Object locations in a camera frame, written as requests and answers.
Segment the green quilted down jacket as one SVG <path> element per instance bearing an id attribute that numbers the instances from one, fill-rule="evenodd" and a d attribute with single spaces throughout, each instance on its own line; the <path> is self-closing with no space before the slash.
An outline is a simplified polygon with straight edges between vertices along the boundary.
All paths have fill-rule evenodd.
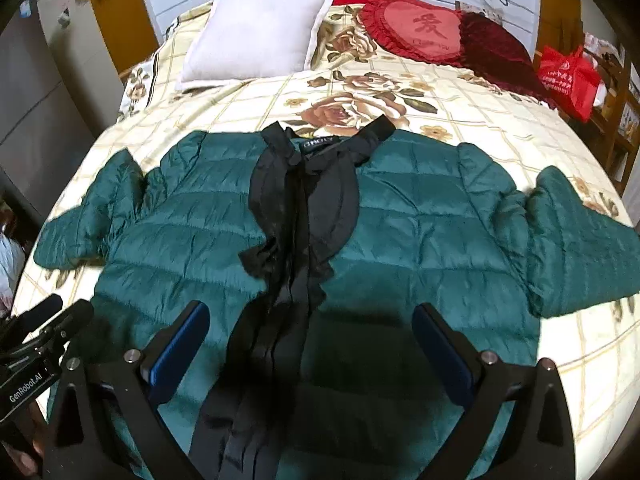
<path id="1" fill-rule="evenodd" d="M 530 365 L 544 318 L 639 289 L 637 233 L 558 168 L 521 192 L 476 146 L 386 118 L 313 141 L 195 131 L 149 171 L 120 151 L 43 227 L 35 262 L 101 267 L 70 344 L 88 363 L 206 304 L 163 418 L 207 479 L 411 478 L 460 415 L 413 337 L 416 306 Z"/>

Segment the wooden chair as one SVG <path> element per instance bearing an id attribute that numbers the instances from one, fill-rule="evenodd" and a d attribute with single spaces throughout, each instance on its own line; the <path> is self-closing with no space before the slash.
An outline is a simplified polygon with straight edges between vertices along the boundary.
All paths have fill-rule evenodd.
<path id="1" fill-rule="evenodd" d="M 622 194 L 639 153 L 639 86 L 631 80 L 632 62 L 612 44 L 587 34 L 580 46 L 600 75 L 600 86 L 588 122 L 560 113 Z M 537 72 L 542 48 L 535 52 Z"/>

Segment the red shopping bag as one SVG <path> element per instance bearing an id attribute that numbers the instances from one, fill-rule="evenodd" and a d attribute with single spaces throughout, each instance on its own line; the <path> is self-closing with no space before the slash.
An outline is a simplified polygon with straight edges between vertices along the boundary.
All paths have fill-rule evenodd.
<path id="1" fill-rule="evenodd" d="M 568 116 L 588 122 L 601 77 L 584 57 L 584 47 L 562 54 L 552 47 L 541 50 L 538 78 L 553 102 Z"/>

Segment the white square pillow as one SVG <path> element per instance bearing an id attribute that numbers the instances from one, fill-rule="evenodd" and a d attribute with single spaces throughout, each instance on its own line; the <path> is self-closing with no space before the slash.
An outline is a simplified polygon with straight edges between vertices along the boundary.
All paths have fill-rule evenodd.
<path id="1" fill-rule="evenodd" d="M 333 0 L 214 0 L 181 67 L 182 88 L 311 69 Z"/>

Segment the dark red velvet cushion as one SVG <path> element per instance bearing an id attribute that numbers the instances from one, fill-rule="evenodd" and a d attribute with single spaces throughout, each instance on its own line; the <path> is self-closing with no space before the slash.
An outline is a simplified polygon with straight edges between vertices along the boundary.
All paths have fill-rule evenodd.
<path id="1" fill-rule="evenodd" d="M 541 83 L 525 47 L 497 23 L 483 14 L 460 14 L 462 64 L 501 90 L 546 102 L 555 102 Z"/>

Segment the floral checked bed sheet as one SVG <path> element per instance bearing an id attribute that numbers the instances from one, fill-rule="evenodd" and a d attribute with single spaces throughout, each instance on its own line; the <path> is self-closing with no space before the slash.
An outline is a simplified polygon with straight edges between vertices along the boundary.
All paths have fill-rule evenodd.
<path id="1" fill-rule="evenodd" d="M 17 286 L 25 311 L 51 294 L 94 299 L 96 324 L 79 352 L 143 344 L 173 304 L 212 310 L 206 345 L 162 415 L 188 445 L 240 310 L 262 282 L 239 252 L 262 240 L 247 209 L 257 156 L 248 142 L 278 122 L 305 138 L 351 136 L 390 118 L 397 133 L 359 169 L 361 207 L 331 260 L 326 300 L 309 325 L 298 411 L 281 479 L 407 479 L 442 445 L 461 411 L 414 340 L 413 307 L 431 301 L 473 344 L 503 359 L 558 364 L 575 438 L 578 478 L 601 466 L 639 396 L 639 278 L 631 221 L 612 182 L 559 113 L 469 70 L 406 60 L 378 47 L 356 6 L 334 6 L 319 67 L 182 93 L 177 76 L 209 6 L 183 13 L 157 52 L 148 105 L 102 133 L 54 206 L 78 206 L 107 161 L 128 151 L 142 172 L 203 130 L 217 149 L 151 209 L 106 266 L 52 268 L 52 240 L 36 247 Z M 499 197 L 527 206 L 559 183 L 551 215 L 594 225 L 586 261 L 559 276 L 554 307 L 529 309 L 499 222 L 478 216 Z"/>

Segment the red heart-shaped cushion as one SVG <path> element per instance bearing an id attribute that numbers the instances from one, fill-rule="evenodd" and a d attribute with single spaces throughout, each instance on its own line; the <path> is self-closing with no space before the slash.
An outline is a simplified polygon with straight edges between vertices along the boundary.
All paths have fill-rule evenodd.
<path id="1" fill-rule="evenodd" d="M 460 67 L 460 11 L 420 0 L 367 0 L 358 14 L 385 51 L 413 61 Z"/>

